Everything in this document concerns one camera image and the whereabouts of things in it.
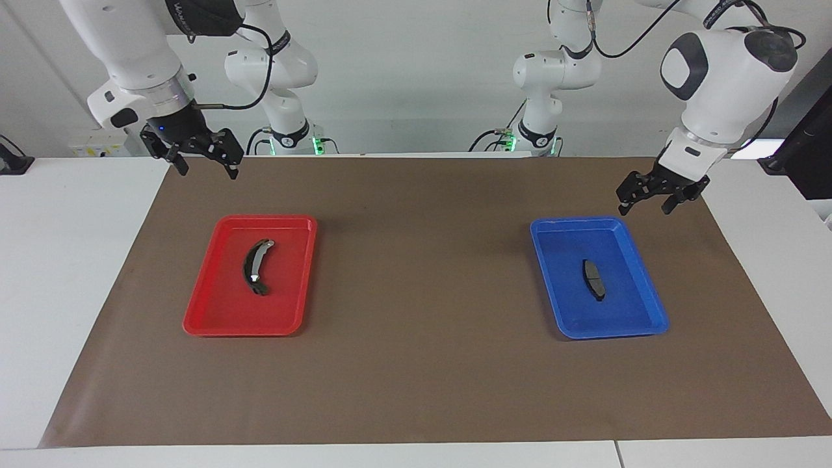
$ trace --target blue tray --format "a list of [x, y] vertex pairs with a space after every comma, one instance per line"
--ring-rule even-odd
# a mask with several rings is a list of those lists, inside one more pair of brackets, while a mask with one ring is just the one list
[[[614, 217], [538, 219], [532, 239], [557, 327], [573, 339], [655, 335], [667, 314], [623, 222]], [[583, 277], [595, 263], [607, 289], [603, 301]]]

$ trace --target curved brake pad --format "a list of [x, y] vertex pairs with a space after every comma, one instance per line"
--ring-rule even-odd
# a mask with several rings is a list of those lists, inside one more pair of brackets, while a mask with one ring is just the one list
[[591, 261], [583, 261], [583, 280], [587, 284], [587, 288], [595, 297], [595, 300], [601, 302], [607, 296], [607, 288], [604, 287], [604, 281], [601, 281], [601, 273], [598, 272], [598, 267]]
[[265, 253], [275, 244], [271, 239], [262, 239], [258, 241], [249, 250], [248, 255], [245, 256], [243, 263], [243, 277], [245, 283], [258, 296], [265, 296], [269, 293], [269, 288], [260, 282], [263, 278], [260, 277], [260, 265], [263, 263]]

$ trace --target white wall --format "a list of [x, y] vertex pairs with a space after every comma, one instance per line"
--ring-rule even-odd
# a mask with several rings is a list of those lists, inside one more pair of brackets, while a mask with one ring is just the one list
[[[832, 2], [759, 2], [773, 21], [810, 37], [790, 91], [832, 46]], [[61, 145], [68, 129], [92, 125], [73, 96], [85, 97], [106, 74], [56, 0], [0, 0], [0, 8], [4, 4], [14, 17], [4, 13], [0, 20], [0, 132], [30, 152], [65, 154]], [[511, 78], [514, 60], [557, 47], [545, 6], [545, 0], [280, 2], [293, 37], [320, 64], [318, 82], [299, 91], [307, 114], [344, 152], [465, 150], [480, 132], [505, 125], [523, 98]], [[617, 52], [658, 13], [610, 0], [599, 18], [599, 41]], [[696, 28], [692, 18], [670, 15], [631, 54], [605, 62], [595, 87], [562, 93], [563, 154], [655, 154], [682, 109], [661, 84], [659, 63], [680, 33]], [[199, 76], [200, 101], [250, 100], [223, 71], [225, 54], [239, 39], [201, 37], [194, 45], [182, 36], [170, 40]], [[20, 47], [6, 47], [10, 43]], [[30, 60], [38, 48], [41, 57]], [[50, 72], [49, 64], [57, 72]], [[7, 108], [16, 111], [9, 114]], [[231, 127], [244, 144], [251, 131], [267, 123], [257, 109], [206, 115], [213, 127]]]

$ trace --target plastic tray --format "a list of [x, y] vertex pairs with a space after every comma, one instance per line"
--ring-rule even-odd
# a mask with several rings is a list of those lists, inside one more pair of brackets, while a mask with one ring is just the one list
[[[317, 222], [307, 216], [235, 215], [214, 229], [182, 322], [195, 336], [287, 336], [304, 318]], [[271, 247], [260, 267], [269, 293], [258, 296], [243, 276], [249, 250]]]
[[[532, 239], [557, 326], [573, 339], [655, 335], [668, 320], [630, 232], [614, 217], [539, 219]], [[595, 263], [607, 289], [598, 301], [583, 277]]]

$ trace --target white panel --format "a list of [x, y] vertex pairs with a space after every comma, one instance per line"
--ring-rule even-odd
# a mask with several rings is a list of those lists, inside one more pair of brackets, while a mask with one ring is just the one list
[[619, 442], [626, 468], [829, 468], [832, 437]]
[[723, 161], [709, 175], [708, 207], [832, 415], [832, 232], [788, 177], [756, 161]]
[[40, 441], [167, 167], [40, 159], [0, 177], [0, 447]]
[[619, 468], [611, 441], [385, 446], [178, 446], [0, 451], [14, 468]]

